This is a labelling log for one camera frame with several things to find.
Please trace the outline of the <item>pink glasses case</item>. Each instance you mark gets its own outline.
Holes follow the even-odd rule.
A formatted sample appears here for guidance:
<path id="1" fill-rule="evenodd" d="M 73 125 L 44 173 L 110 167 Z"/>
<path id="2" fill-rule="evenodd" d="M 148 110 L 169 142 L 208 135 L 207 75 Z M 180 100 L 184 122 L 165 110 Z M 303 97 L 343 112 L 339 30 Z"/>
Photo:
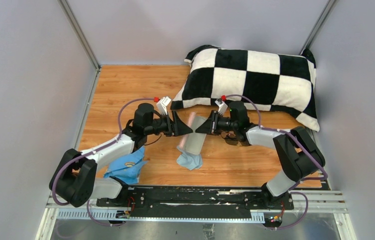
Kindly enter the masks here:
<path id="1" fill-rule="evenodd" d="M 191 155 L 200 155 L 207 135 L 205 133 L 196 133 L 195 131 L 205 123 L 206 120 L 207 118 L 198 116 L 195 112 L 190 113 L 187 126 L 190 127 L 193 132 L 182 137 L 177 146 L 179 150 Z"/>

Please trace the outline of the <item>light blue cleaning cloth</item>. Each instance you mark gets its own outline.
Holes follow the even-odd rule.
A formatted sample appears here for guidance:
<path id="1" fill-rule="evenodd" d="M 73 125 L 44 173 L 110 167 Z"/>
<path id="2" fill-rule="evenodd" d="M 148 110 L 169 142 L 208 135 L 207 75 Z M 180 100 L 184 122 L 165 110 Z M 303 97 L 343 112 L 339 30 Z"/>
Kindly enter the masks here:
<path id="1" fill-rule="evenodd" d="M 190 171 L 199 169 L 203 165 L 203 159 L 200 154 L 196 155 L 186 151 L 181 151 L 181 154 L 177 158 L 176 162 L 181 167 L 184 167 Z"/>

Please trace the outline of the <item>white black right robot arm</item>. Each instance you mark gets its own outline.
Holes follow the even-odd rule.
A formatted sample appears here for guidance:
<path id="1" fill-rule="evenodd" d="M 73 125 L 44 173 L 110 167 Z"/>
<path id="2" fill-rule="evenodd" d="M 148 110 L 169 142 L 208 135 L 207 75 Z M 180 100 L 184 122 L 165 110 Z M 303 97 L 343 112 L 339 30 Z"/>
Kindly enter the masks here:
<path id="1" fill-rule="evenodd" d="M 273 209 L 281 198 L 309 175 L 323 171 L 326 160 L 304 127 L 276 129 L 254 124 L 242 101 L 227 105 L 229 117 L 213 110 L 207 120 L 195 132 L 207 135 L 233 133 L 234 139 L 244 146 L 261 146 L 274 149 L 281 171 L 263 184 L 259 200 L 263 206 Z"/>

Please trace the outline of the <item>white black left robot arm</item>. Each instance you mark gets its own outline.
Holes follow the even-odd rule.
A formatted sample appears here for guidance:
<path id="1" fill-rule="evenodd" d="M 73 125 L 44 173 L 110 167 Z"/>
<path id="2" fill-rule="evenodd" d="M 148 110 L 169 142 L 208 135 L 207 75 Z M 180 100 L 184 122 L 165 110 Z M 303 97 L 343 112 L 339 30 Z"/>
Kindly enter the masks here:
<path id="1" fill-rule="evenodd" d="M 118 178 L 96 178 L 103 167 L 120 157 L 143 147 L 149 135 L 162 134 L 178 137 L 193 133 L 177 112 L 160 113 L 143 98 L 134 112 L 133 119 L 110 140 L 87 150 L 70 148 L 64 152 L 50 182 L 49 189 L 59 206 L 83 206 L 91 199 L 108 198 L 115 206 L 122 207 L 129 200 Z"/>

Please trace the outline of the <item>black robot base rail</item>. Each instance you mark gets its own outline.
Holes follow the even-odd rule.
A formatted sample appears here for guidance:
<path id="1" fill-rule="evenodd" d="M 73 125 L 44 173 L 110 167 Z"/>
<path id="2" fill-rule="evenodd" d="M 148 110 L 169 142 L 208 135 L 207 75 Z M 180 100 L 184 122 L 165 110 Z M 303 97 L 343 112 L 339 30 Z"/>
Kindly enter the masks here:
<path id="1" fill-rule="evenodd" d="M 130 186 L 117 199 L 93 199 L 79 207 L 61 206 L 49 198 L 60 220 L 97 220 L 104 224 L 126 222 L 248 223 L 277 228 L 304 219 L 305 214 L 345 214 L 341 192 L 295 189 L 265 203 L 259 188 Z"/>

